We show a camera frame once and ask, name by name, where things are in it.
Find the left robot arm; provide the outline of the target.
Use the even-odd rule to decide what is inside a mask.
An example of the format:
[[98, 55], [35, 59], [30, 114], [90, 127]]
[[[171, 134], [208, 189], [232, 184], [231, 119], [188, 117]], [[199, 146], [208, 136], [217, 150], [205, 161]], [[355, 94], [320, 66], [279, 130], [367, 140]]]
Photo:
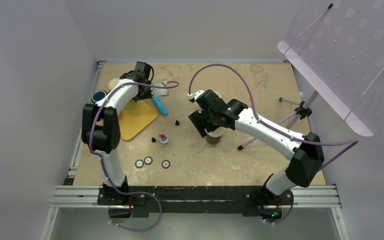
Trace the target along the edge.
[[83, 106], [81, 140], [98, 157], [103, 173], [99, 204], [122, 205], [131, 198], [117, 151], [121, 141], [119, 114], [130, 101], [153, 97], [153, 73], [151, 65], [138, 61], [133, 70], [117, 78], [115, 87], [103, 99]]

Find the black mug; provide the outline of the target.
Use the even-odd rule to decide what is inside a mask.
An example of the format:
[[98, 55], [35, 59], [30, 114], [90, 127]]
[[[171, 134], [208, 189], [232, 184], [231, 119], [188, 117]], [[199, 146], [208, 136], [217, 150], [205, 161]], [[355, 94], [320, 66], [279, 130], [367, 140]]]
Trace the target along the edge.
[[214, 131], [205, 131], [205, 132], [206, 132], [205, 138], [207, 143], [209, 143], [210, 145], [217, 145], [220, 142], [225, 132], [225, 129], [223, 127], [218, 127]]

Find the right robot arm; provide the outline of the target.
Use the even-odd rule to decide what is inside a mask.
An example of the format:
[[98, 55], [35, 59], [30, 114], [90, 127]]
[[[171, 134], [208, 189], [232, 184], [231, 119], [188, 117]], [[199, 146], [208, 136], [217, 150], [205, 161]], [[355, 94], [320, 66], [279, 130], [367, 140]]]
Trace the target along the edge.
[[190, 93], [188, 100], [197, 104], [188, 118], [201, 137], [219, 128], [239, 131], [265, 143], [289, 161], [288, 166], [271, 175], [261, 187], [264, 202], [274, 203], [295, 186], [308, 187], [322, 167], [324, 154], [317, 134], [291, 131], [254, 114], [252, 108], [237, 99], [225, 102], [211, 89]]

